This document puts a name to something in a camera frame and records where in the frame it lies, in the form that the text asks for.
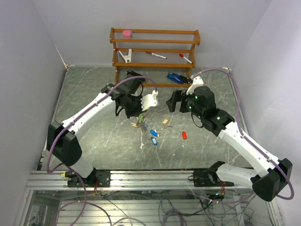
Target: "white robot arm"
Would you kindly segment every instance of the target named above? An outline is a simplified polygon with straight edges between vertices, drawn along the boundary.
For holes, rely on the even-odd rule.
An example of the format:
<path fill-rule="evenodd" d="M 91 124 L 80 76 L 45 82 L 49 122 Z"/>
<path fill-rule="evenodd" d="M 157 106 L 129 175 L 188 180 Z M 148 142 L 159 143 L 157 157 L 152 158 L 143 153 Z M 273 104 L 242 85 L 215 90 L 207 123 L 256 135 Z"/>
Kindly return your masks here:
<path fill-rule="evenodd" d="M 131 70 L 127 71 L 127 78 L 140 76 Z M 47 149 L 51 150 L 64 165 L 70 167 L 77 172 L 81 177 L 86 179 L 88 184 L 95 180 L 97 170 L 84 158 L 79 145 L 79 140 L 83 137 L 86 131 L 95 124 L 102 116 L 111 113 L 115 110 L 116 116 L 120 110 L 125 109 L 126 116 L 139 116 L 139 114 L 147 111 L 152 106 L 158 105 L 157 91 L 142 97 L 142 94 L 133 96 L 139 86 L 145 82 L 145 79 L 135 79 L 125 82 L 118 87 L 113 84 L 105 86 L 97 97 L 85 106 L 74 116 L 64 120 L 62 123 L 53 121 L 48 127 Z M 111 98 L 105 96 L 111 92 Z M 58 134 L 66 130 L 53 147 L 54 140 Z"/>
<path fill-rule="evenodd" d="M 253 169 L 234 167 L 218 161 L 208 169 L 208 176 L 213 183 L 228 181 L 246 186 L 266 201 L 271 201 L 286 186 L 286 179 L 272 161 L 278 164 L 288 178 L 291 175 L 292 163 L 288 159 L 278 159 L 244 131 L 241 134 L 234 118 L 226 111 L 216 108 L 214 93 L 207 86 L 203 86 L 200 77 L 193 80 L 188 90 L 173 92 L 172 97 L 166 102 L 169 111 L 173 112 L 176 102 L 180 101 L 180 112 L 191 112 L 191 115 L 199 118 L 202 127 L 234 147 L 253 167 Z M 265 156 L 254 145 L 262 150 Z"/>
<path fill-rule="evenodd" d="M 130 76 L 140 76 L 131 70 L 128 71 L 128 74 Z M 98 100 L 103 98 L 114 87 L 112 84 L 107 85 L 90 104 L 77 114 L 61 124 L 53 121 L 49 125 L 48 150 L 50 150 L 56 136 L 66 128 L 65 125 L 70 125 L 74 119 L 94 105 L 89 112 L 63 133 L 53 149 L 53 155 L 83 177 L 88 186 L 93 186 L 96 181 L 99 181 L 100 186 L 103 187 L 110 186 L 110 184 L 109 182 L 101 181 L 103 175 L 106 174 L 105 170 L 96 170 L 84 159 L 78 140 L 100 117 L 112 112 L 114 108 L 116 116 L 119 114 L 118 108 L 121 107 L 125 109 L 129 118 L 138 116 L 151 106 L 158 105 L 157 91 L 153 91 L 152 94 L 148 94 L 145 97 L 132 95 L 137 91 L 139 85 L 144 82 L 143 80 L 135 81 L 126 83 L 119 89 L 116 89 L 110 94 L 111 98 L 107 98 L 98 104 Z M 243 133 L 244 135 L 242 136 L 238 131 L 238 124 L 234 118 L 226 111 L 216 108 L 214 93 L 207 86 L 203 86 L 203 81 L 200 77 L 196 77 L 187 90 L 175 90 L 173 92 L 172 97 L 166 102 L 170 112 L 174 112 L 176 102 L 181 102 L 180 112 L 191 112 L 191 114 L 198 117 L 205 129 L 234 147 L 253 167 L 253 169 L 234 167 L 218 161 L 207 170 L 208 177 L 212 183 L 228 181 L 240 184 L 253 189 L 259 197 L 266 201 L 271 201 L 287 184 L 286 180 L 270 161 L 273 160 L 279 163 L 279 167 L 288 177 L 291 174 L 292 163 L 287 159 L 279 160 L 246 133 Z M 268 159 L 247 142 L 246 137 L 263 150 Z"/>

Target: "white clip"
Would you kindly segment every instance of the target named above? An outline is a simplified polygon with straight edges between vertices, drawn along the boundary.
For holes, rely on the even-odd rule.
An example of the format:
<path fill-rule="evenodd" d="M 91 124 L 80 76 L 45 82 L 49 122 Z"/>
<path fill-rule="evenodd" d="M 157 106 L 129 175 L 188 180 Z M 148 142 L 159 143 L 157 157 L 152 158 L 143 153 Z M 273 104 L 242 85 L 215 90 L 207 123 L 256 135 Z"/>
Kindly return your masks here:
<path fill-rule="evenodd" d="M 204 82 L 201 77 L 195 77 L 193 79 L 192 85 L 188 88 L 186 94 L 193 94 L 193 91 L 196 87 L 203 86 Z"/>
<path fill-rule="evenodd" d="M 158 91 L 153 91 L 152 94 L 148 94 L 141 99 L 142 111 L 148 110 L 150 107 L 158 106 L 157 99 Z"/>
<path fill-rule="evenodd" d="M 126 64 L 132 62 L 132 49 L 131 48 L 128 49 L 128 54 L 126 56 L 123 55 L 120 50 L 118 52 L 122 56 L 122 58 L 125 60 Z"/>

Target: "red key tag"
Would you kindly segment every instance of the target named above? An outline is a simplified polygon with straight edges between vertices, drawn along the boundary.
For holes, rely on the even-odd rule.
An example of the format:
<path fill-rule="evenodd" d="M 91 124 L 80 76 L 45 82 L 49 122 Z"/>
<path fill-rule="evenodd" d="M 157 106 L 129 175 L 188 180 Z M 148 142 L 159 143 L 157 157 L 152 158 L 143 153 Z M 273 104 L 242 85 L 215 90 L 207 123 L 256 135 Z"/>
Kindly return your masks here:
<path fill-rule="evenodd" d="M 185 132 L 185 131 L 182 132 L 182 137 L 183 137 L 184 140 L 187 139 L 187 135 L 186 135 L 186 132 Z"/>

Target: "wooden shelf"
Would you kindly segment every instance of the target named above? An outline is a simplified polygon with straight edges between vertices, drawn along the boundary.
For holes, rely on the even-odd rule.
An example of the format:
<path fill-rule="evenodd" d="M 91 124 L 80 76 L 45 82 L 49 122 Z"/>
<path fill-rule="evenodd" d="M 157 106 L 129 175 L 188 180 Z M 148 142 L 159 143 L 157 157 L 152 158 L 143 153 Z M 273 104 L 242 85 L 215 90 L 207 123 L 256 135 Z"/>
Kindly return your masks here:
<path fill-rule="evenodd" d="M 112 65 L 116 68 L 115 73 L 115 84 L 118 83 L 118 73 L 119 67 L 157 67 L 157 68 L 186 68 L 188 77 L 190 77 L 191 68 L 196 66 L 195 58 L 194 58 L 194 48 L 195 45 L 200 44 L 200 35 L 198 30 L 195 31 L 178 31 L 178 30 L 147 30 L 147 29 L 130 29 L 135 33 L 145 33 L 145 34 L 185 34 L 185 35 L 193 35 L 193 40 L 164 40 L 164 39 L 126 39 L 126 38 L 115 38 L 115 33 L 122 33 L 124 30 L 129 29 L 115 29 L 111 28 L 110 32 L 110 43 L 113 43 L 113 60 Z M 191 44 L 190 49 L 166 49 L 166 48 L 131 48 L 132 52 L 153 52 L 153 53 L 186 53 L 188 55 L 188 59 L 192 61 L 192 64 L 186 63 L 150 63 L 150 62 L 119 62 L 118 61 L 118 51 L 128 51 L 129 48 L 118 48 L 117 43 L 166 43 L 166 44 Z M 144 86 L 153 86 L 152 83 L 145 83 Z M 159 83 L 159 87 L 189 87 L 189 84 L 177 84 L 177 83 Z"/>

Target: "marble surface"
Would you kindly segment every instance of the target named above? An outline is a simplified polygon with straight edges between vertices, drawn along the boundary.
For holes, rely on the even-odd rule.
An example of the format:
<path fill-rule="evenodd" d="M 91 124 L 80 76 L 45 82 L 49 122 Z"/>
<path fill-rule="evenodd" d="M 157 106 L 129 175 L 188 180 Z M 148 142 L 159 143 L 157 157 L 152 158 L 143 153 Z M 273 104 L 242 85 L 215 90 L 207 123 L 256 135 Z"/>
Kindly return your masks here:
<path fill-rule="evenodd" d="M 186 75 L 181 69 L 145 69 L 131 68 L 142 75 L 150 76 L 157 82 L 171 82 L 166 78 L 169 71 Z M 124 78 L 126 70 L 120 73 Z M 192 74 L 199 72 L 195 68 Z M 108 83 L 113 83 L 113 67 L 71 67 L 67 74 L 62 95 L 59 100 L 55 120 L 61 122 L 86 106 Z M 236 101 L 226 75 L 221 72 L 208 72 L 202 75 L 204 83 L 215 93 L 217 107 L 235 115 Z M 250 167 L 248 162 L 231 146 L 215 137 L 205 129 L 196 127 L 190 113 L 176 111 L 170 113 L 165 102 L 175 88 L 158 88 L 159 106 L 145 113 L 147 132 L 131 126 L 135 118 L 127 119 L 122 111 L 119 117 L 114 112 L 103 116 L 91 127 L 80 141 L 85 158 L 97 169 L 179 169 L 210 167 L 216 161 Z M 153 88 L 144 88 L 143 95 L 151 93 Z M 169 118 L 172 128 L 163 129 L 162 121 Z M 154 146 L 150 129 L 159 133 L 158 145 Z M 179 138 L 186 131 L 187 140 Z M 52 157 L 51 167 L 59 163 Z"/>

